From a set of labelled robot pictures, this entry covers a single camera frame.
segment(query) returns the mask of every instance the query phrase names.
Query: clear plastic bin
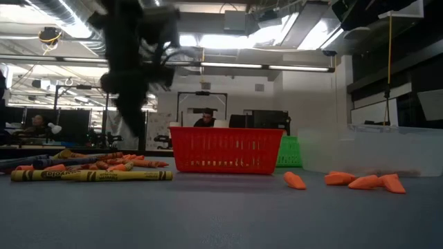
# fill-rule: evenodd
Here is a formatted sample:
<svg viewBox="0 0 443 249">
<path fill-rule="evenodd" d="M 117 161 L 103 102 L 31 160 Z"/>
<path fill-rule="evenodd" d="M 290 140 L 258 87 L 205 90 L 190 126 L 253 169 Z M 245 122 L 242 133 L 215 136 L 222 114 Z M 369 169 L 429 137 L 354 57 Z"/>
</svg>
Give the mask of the clear plastic bin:
<svg viewBox="0 0 443 249">
<path fill-rule="evenodd" d="M 303 168 L 359 175 L 440 176 L 443 130 L 353 125 L 347 129 L 300 129 Z"/>
</svg>

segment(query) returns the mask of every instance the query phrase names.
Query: green plastic basket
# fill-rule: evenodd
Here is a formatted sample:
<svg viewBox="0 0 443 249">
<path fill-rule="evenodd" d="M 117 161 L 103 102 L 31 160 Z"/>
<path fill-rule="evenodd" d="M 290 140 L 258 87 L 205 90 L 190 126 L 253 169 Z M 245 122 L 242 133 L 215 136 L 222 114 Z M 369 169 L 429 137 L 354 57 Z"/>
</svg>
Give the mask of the green plastic basket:
<svg viewBox="0 0 443 249">
<path fill-rule="evenodd" d="M 278 152 L 277 167 L 302 167 L 297 137 L 283 136 Z"/>
</svg>

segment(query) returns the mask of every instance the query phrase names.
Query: man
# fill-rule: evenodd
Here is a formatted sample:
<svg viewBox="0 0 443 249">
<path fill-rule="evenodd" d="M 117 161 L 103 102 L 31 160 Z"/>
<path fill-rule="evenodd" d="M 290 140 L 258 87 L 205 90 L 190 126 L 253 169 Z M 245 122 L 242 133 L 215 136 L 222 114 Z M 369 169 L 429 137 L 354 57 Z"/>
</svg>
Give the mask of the man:
<svg viewBox="0 0 443 249">
<path fill-rule="evenodd" d="M 195 122 L 194 127 L 214 127 L 215 118 L 213 118 L 214 111 L 205 108 L 203 111 L 203 118 Z"/>
</svg>

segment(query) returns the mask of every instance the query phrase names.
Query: rope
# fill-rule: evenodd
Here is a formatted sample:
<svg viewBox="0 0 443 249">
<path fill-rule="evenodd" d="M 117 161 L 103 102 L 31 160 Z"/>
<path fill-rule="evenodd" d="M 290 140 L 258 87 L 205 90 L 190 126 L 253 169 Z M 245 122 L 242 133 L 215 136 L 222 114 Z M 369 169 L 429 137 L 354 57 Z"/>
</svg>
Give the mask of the rope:
<svg viewBox="0 0 443 249">
<path fill-rule="evenodd" d="M 388 52 L 388 86 L 386 89 L 387 95 L 386 97 L 386 108 L 385 108 L 385 117 L 383 119 L 383 126 L 386 125 L 386 117 L 388 118 L 388 122 L 390 123 L 389 117 L 389 92 L 390 92 L 390 76 L 391 76 L 391 61 L 392 61 L 392 13 L 389 13 L 389 52 Z"/>
</svg>

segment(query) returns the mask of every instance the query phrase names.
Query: lab room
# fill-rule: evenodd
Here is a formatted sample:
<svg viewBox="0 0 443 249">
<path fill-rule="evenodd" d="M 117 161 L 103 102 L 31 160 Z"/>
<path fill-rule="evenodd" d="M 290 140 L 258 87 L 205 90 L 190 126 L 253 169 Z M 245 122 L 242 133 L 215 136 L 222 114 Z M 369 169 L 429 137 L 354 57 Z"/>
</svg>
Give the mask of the lab room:
<svg viewBox="0 0 443 249">
<path fill-rule="evenodd" d="M 0 248 L 443 248 L 441 10 L 0 0 Z"/>
</svg>

